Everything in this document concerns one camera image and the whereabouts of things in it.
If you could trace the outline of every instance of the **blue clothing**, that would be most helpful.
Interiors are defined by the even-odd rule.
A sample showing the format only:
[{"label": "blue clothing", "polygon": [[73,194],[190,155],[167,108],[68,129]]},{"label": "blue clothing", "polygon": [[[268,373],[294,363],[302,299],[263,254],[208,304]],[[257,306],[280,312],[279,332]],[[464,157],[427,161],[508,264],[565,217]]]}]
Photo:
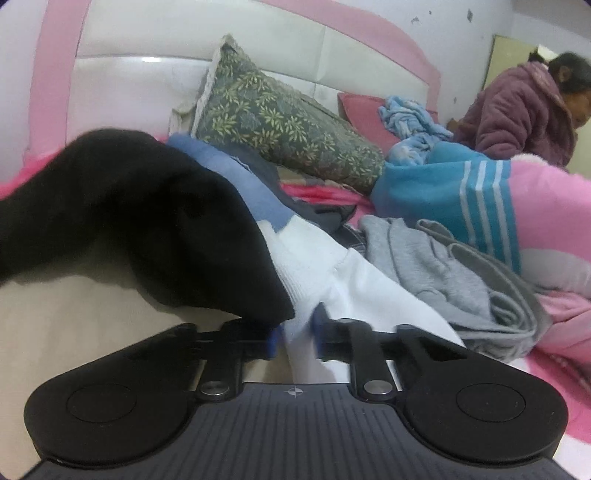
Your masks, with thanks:
[{"label": "blue clothing", "polygon": [[393,165],[422,165],[436,143],[453,137],[413,100],[390,96],[385,106],[378,108],[378,113],[384,127],[401,140],[386,155],[386,160]]},{"label": "blue clothing", "polygon": [[423,165],[435,146],[431,135],[420,133],[390,148],[386,160],[392,165]]},{"label": "blue clothing", "polygon": [[441,142],[433,147],[429,155],[429,163],[452,163],[474,160],[492,161],[484,153],[476,152],[471,148],[454,142]]},{"label": "blue clothing", "polygon": [[455,238],[519,273],[510,161],[493,161],[451,142],[435,145],[426,165],[386,163],[371,193],[376,213],[408,225],[433,220]]},{"label": "blue clothing", "polygon": [[202,167],[229,180],[257,222],[268,220],[273,230],[279,232],[295,215],[293,210],[283,205],[248,166],[237,158],[188,135],[174,134],[168,139],[167,145],[186,153]]}]

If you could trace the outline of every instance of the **pink jacket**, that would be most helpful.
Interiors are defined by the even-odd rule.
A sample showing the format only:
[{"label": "pink jacket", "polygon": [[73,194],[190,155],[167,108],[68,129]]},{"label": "pink jacket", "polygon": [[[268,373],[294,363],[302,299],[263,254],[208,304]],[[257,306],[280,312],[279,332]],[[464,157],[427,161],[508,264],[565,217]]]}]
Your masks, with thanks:
[{"label": "pink jacket", "polygon": [[565,167],[576,134],[556,82],[541,63],[530,62],[501,73],[478,94],[454,141],[495,160],[533,153]]}]

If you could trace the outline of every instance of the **pink pillow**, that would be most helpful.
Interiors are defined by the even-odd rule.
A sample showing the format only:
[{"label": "pink pillow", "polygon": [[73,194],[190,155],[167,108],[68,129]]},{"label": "pink pillow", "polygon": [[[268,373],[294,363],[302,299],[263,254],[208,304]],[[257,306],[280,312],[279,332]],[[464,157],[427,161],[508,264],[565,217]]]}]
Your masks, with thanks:
[{"label": "pink pillow", "polygon": [[400,142],[398,137],[384,128],[379,117],[378,107],[384,105],[384,99],[355,93],[339,93],[338,97],[347,119],[357,133],[377,145],[384,154]]}]

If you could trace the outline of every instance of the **upholstered headboard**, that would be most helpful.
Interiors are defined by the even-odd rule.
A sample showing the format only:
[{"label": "upholstered headboard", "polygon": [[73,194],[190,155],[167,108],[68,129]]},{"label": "upholstered headboard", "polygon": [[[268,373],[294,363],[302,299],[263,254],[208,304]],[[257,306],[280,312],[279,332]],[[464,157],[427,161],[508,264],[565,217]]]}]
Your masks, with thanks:
[{"label": "upholstered headboard", "polygon": [[435,109],[439,74],[400,29],[331,0],[48,0],[28,155],[98,127],[165,136],[232,33],[269,75],[337,111],[337,93],[398,94]]}]

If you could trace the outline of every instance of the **ribbed plastic surface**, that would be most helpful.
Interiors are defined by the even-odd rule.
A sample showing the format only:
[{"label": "ribbed plastic surface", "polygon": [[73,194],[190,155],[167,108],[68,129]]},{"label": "ribbed plastic surface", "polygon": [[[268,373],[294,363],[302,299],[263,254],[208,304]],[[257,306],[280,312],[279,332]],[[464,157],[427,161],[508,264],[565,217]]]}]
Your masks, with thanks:
[{"label": "ribbed plastic surface", "polygon": [[133,465],[82,471],[42,462],[27,478],[572,479],[546,459],[487,469],[441,457],[412,437],[391,407],[360,402],[342,384],[247,384],[235,400],[199,408],[176,441]]}]

